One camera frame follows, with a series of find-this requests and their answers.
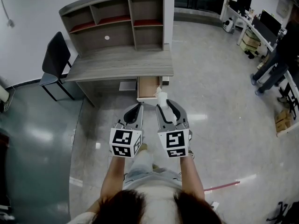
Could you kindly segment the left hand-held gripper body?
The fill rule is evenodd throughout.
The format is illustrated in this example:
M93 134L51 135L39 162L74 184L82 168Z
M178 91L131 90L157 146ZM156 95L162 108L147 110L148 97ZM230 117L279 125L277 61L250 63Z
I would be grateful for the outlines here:
M134 158L142 144L142 130L117 123L110 130L109 145L113 156Z

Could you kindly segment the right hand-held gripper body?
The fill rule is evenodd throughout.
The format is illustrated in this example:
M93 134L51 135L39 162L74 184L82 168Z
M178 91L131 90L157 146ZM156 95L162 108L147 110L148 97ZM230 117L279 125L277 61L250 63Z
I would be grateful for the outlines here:
M192 139L192 131L189 123L174 125L174 130L158 130L157 134L168 158L186 157L189 150L189 142Z

